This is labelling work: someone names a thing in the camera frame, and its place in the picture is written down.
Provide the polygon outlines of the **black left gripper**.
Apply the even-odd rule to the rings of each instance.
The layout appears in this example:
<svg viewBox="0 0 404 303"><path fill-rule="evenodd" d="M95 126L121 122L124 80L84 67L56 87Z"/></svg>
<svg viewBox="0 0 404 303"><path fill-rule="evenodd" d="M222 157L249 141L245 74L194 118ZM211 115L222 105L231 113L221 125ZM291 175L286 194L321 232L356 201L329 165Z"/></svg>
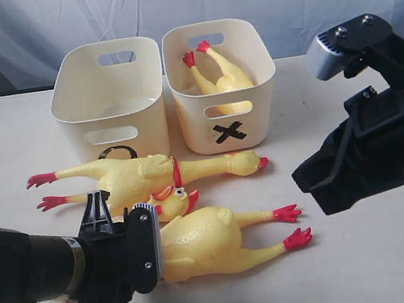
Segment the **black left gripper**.
<svg viewBox="0 0 404 303"><path fill-rule="evenodd" d="M108 196L107 191L96 190L86 199L78 235L88 248L83 303L128 303L136 293L128 272L127 224L113 222Z"/></svg>

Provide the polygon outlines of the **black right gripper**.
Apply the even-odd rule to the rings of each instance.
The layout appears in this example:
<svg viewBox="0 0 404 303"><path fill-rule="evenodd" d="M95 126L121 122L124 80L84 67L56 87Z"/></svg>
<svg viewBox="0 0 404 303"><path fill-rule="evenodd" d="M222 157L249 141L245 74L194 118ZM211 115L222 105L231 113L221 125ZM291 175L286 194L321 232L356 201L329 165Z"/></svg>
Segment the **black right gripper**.
<svg viewBox="0 0 404 303"><path fill-rule="evenodd" d="M326 215L404 186L404 93L358 101L321 148L292 172Z"/></svg>

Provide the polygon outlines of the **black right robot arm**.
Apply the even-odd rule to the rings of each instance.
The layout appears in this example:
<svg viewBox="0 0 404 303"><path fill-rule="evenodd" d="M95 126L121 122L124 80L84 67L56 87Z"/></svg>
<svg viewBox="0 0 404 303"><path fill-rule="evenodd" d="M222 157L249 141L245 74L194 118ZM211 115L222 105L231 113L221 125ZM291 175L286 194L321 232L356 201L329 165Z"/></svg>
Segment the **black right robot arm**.
<svg viewBox="0 0 404 303"><path fill-rule="evenodd" d="M292 174L326 215L404 185L404 91L367 87L344 107L348 118Z"/></svg>

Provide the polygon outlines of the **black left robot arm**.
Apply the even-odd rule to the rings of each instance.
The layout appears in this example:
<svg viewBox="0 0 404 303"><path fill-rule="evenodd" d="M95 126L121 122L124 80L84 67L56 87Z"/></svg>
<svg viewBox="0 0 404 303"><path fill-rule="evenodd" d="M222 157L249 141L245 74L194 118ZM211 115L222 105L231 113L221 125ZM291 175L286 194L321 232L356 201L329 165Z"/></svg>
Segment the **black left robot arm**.
<svg viewBox="0 0 404 303"><path fill-rule="evenodd" d="M150 293L163 271L157 210L138 203L114 222L108 197L88 194L76 237L1 228L0 303L128 303L134 293Z"/></svg>

